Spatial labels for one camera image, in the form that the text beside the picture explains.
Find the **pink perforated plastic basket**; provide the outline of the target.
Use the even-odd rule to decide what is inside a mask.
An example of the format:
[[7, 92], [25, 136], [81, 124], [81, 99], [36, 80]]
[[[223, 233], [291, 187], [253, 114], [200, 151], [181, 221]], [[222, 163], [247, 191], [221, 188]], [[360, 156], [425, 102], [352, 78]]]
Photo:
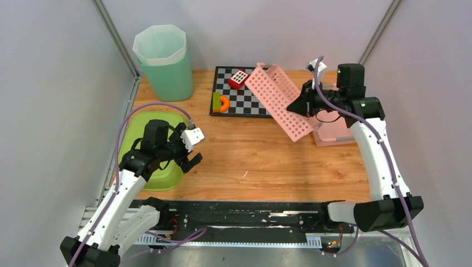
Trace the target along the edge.
[[311, 118], [288, 112], [286, 108], [300, 95], [301, 90], [278, 65], [258, 63], [245, 81], [245, 86], [292, 141], [312, 135], [318, 147], [356, 142], [344, 118], [339, 117], [336, 111], [321, 111]]

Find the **large green plastic container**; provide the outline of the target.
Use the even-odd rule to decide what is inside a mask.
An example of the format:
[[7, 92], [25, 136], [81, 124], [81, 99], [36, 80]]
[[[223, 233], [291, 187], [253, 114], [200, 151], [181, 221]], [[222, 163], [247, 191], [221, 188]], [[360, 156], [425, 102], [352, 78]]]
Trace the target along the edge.
[[[171, 112], [145, 111], [134, 114], [130, 119], [120, 147], [120, 160], [125, 153], [131, 150], [134, 141], [143, 137], [145, 125], [154, 119], [167, 121], [173, 127], [176, 127], [181, 122], [189, 123], [185, 116]], [[179, 185], [183, 172], [175, 161], [170, 163], [164, 161], [160, 164], [160, 167], [162, 168], [161, 170], [153, 172], [149, 181], [143, 187], [144, 191], [168, 191]]]

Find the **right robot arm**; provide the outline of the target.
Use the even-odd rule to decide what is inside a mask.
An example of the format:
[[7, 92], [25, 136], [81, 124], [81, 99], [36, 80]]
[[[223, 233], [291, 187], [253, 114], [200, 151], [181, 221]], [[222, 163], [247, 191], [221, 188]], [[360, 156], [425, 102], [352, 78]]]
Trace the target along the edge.
[[369, 202], [330, 201], [322, 203], [318, 225], [332, 232], [340, 223], [355, 224], [363, 232], [399, 229], [412, 224], [424, 208], [421, 196], [413, 196], [405, 184], [391, 152], [385, 113], [377, 97], [366, 96], [365, 68], [359, 63], [337, 67], [337, 89], [323, 88], [326, 66], [320, 60], [308, 62], [312, 80], [305, 82], [300, 95], [287, 111], [315, 117], [321, 111], [345, 119], [357, 142], [367, 171]]

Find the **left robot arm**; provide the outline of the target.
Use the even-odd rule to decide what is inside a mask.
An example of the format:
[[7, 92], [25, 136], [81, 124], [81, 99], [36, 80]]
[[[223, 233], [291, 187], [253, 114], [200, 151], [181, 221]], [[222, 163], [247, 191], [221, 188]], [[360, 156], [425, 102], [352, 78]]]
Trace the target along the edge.
[[162, 162], [174, 162], [189, 172], [202, 155], [189, 159], [194, 147], [204, 141], [203, 131], [181, 122], [176, 127], [164, 120], [150, 120], [141, 138], [134, 141], [118, 165], [114, 188], [109, 190], [88, 223], [75, 237], [67, 236], [60, 251], [68, 266], [119, 266], [122, 256], [152, 227], [170, 224], [169, 205], [151, 197], [126, 222], [122, 219], [137, 193]]

